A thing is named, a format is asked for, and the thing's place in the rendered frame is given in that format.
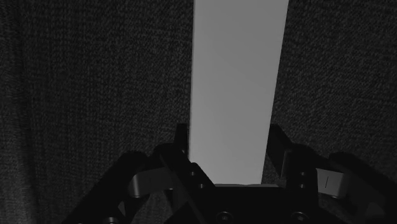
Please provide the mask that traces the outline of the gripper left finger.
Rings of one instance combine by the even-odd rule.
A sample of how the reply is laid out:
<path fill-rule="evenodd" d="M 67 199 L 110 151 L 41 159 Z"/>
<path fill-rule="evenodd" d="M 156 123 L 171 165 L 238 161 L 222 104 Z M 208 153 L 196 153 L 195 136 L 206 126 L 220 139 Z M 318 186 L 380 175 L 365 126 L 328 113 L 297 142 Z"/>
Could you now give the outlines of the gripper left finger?
<path fill-rule="evenodd" d="M 215 185 L 187 150 L 188 128 L 179 124 L 173 143 L 156 146 L 152 155 L 124 153 L 62 224 L 132 224 L 152 193 L 167 190 L 172 216 L 164 224 L 216 224 Z"/>

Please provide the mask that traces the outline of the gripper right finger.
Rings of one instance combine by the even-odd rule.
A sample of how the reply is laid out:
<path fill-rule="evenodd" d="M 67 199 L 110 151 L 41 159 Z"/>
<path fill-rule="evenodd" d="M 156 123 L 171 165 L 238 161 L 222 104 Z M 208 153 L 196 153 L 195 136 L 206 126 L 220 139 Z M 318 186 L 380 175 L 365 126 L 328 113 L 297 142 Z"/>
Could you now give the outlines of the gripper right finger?
<path fill-rule="evenodd" d="M 397 224 L 397 183 L 353 154 L 322 157 L 293 143 L 277 124 L 266 152 L 286 180 L 292 224 Z"/>

